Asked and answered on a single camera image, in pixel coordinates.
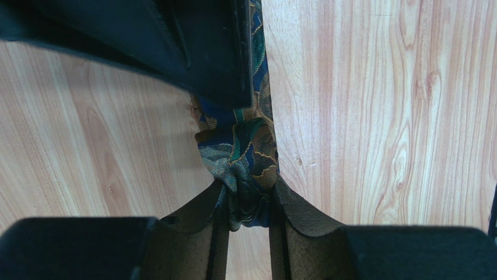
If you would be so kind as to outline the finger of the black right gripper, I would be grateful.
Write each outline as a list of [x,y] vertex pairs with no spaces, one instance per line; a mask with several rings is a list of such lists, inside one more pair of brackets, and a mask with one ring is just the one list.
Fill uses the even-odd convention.
[[248,1],[2,1],[1,39],[148,75],[226,108],[251,104]]

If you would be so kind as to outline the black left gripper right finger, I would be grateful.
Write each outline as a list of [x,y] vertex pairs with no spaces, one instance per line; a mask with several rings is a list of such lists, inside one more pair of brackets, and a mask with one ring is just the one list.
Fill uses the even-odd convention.
[[475,228],[345,225],[282,178],[271,213],[274,279],[496,278],[496,244]]

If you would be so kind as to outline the blue brown floral tie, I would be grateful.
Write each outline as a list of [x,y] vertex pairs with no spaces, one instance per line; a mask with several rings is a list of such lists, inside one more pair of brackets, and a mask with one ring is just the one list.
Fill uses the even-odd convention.
[[202,161],[227,189],[229,229],[268,227],[279,166],[261,1],[250,1],[252,104],[226,110],[192,96]]

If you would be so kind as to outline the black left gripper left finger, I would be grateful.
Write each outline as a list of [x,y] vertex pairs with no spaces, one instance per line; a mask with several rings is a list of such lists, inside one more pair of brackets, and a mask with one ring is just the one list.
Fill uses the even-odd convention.
[[2,279],[224,279],[226,188],[156,217],[25,218],[1,235]]

